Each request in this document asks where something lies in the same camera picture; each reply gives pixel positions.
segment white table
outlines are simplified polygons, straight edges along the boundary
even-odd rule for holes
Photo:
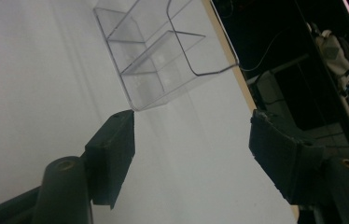
[[[0,1],[0,203],[128,109],[83,0]],[[251,113],[232,72],[135,114],[136,155],[95,223],[295,223],[248,149]]]

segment wooden edge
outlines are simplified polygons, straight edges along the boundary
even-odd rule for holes
[[[212,23],[216,31],[218,40],[220,41],[221,47],[224,50],[227,60],[230,63],[235,63],[235,58],[232,54],[232,51],[230,50],[230,43],[227,41],[223,28],[221,27],[221,24],[216,17],[215,10],[211,5],[210,0],[202,0],[202,3],[210,19],[210,22]],[[236,80],[238,81],[238,85],[241,88],[242,94],[244,95],[244,98],[246,100],[246,103],[249,107],[250,112],[253,112],[253,110],[256,109],[256,104],[253,101],[253,97],[251,96],[250,90],[247,87],[247,84],[244,80],[244,75],[242,74],[241,69],[239,67],[233,67],[232,72],[235,75]],[[294,218],[298,220],[300,216],[300,210],[298,206],[291,205],[291,211],[293,212]]]

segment transparent plastic container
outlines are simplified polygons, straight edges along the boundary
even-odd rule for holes
[[[94,12],[133,110],[166,104],[238,64],[235,54],[227,60],[201,0],[119,5],[100,0]]]

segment black cable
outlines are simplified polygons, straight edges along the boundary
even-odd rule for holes
[[[270,48],[271,48],[273,42],[277,39],[277,37],[278,37],[279,35],[281,35],[284,31],[288,30],[289,28],[290,28],[290,27],[287,27],[287,28],[281,30],[279,33],[277,33],[277,34],[273,37],[273,39],[271,40],[270,44],[268,45],[267,49],[265,50],[264,54],[262,55],[261,59],[259,60],[259,62],[258,62],[258,64],[257,64],[256,66],[254,66],[254,67],[252,67],[252,68],[243,68],[243,67],[240,65],[239,68],[240,68],[241,70],[245,71],[245,72],[251,72],[251,71],[254,71],[254,70],[258,69],[259,66],[262,64],[262,62],[264,61],[265,57],[267,56],[267,54],[268,54],[268,52],[269,52],[269,50],[270,50]],[[258,82],[258,80],[259,80],[259,78],[260,78],[261,75],[262,75],[262,74],[258,75],[258,78],[256,79],[256,82],[255,82],[255,83]]]

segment clear acrylic box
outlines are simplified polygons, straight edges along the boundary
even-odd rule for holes
[[[201,0],[100,0],[94,9],[133,110],[169,102],[233,66]]]

